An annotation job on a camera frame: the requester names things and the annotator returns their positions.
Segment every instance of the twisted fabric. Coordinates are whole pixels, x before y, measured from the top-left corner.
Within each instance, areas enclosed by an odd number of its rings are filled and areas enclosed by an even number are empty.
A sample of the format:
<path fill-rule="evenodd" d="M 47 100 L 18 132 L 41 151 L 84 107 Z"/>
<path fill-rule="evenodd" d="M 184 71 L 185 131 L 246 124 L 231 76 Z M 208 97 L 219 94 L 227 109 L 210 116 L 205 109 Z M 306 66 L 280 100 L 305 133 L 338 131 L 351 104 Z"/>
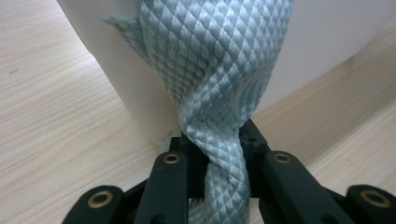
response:
<path fill-rule="evenodd" d="M 182 131 L 210 159 L 190 223 L 246 223 L 249 185 L 238 130 L 266 89 L 291 0 L 137 0 L 137 17 L 106 18 L 168 89 Z"/>

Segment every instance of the light wood surface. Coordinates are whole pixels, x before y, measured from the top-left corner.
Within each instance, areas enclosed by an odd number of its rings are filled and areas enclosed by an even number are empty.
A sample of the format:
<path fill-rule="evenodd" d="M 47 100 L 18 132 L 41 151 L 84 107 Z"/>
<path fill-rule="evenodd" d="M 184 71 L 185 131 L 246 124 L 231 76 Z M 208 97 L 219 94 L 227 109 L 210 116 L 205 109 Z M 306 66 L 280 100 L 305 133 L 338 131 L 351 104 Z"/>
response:
<path fill-rule="evenodd" d="M 158 148 L 55 0 L 1 1 L 0 37 L 0 223 L 61 223 L 86 190 L 127 190 L 149 176 Z M 272 149 L 299 157 L 324 186 L 396 194 L 396 18 L 253 120 Z M 251 222 L 262 223 L 257 200 L 252 207 Z"/>

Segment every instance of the wood grain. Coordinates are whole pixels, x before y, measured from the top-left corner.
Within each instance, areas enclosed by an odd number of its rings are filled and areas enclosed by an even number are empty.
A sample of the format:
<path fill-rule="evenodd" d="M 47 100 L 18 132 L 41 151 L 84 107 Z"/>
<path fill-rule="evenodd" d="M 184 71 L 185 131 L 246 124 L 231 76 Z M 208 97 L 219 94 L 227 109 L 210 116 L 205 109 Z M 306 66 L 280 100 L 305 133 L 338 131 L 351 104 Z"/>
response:
<path fill-rule="evenodd" d="M 149 176 L 158 148 L 55 0 L 1 1 L 0 37 L 0 223 L 61 223 L 86 190 Z M 395 53 L 393 18 L 358 55 L 253 119 L 324 186 L 396 194 Z"/>

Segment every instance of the diamond pattern fabric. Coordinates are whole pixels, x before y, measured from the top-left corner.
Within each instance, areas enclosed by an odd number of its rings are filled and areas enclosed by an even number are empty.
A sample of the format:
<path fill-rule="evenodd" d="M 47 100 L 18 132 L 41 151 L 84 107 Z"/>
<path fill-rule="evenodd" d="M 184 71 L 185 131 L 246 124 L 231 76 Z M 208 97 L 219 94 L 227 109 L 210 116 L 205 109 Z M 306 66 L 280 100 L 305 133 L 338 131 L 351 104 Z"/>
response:
<path fill-rule="evenodd" d="M 291 0 L 137 0 L 106 18 L 168 89 L 182 131 L 210 159 L 190 223 L 246 223 L 249 185 L 238 130 L 255 110 L 281 49 Z"/>

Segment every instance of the wooden table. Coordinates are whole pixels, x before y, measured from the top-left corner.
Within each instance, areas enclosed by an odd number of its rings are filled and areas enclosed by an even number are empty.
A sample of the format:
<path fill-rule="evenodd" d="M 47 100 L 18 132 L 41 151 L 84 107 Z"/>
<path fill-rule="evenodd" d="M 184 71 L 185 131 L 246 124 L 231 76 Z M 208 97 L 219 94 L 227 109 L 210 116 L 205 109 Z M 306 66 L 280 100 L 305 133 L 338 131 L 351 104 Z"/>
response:
<path fill-rule="evenodd" d="M 149 176 L 158 148 L 55 0 L 1 1 L 0 37 L 0 223 L 61 223 L 86 190 L 126 190 Z M 324 186 L 396 194 L 396 18 L 253 120 Z M 251 222 L 262 223 L 257 200 L 252 207 Z"/>

